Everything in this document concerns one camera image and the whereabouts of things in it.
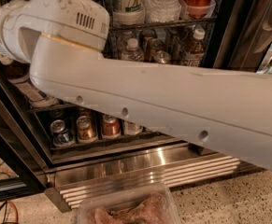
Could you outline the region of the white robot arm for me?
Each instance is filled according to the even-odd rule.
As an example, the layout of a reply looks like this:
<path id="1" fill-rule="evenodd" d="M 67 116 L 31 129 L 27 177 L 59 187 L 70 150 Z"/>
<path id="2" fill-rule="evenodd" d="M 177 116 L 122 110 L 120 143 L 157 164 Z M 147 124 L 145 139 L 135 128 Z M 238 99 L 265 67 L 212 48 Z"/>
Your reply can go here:
<path id="1" fill-rule="evenodd" d="M 0 7 L 0 54 L 41 91 L 272 171 L 272 75 L 107 59 L 92 0 Z"/>

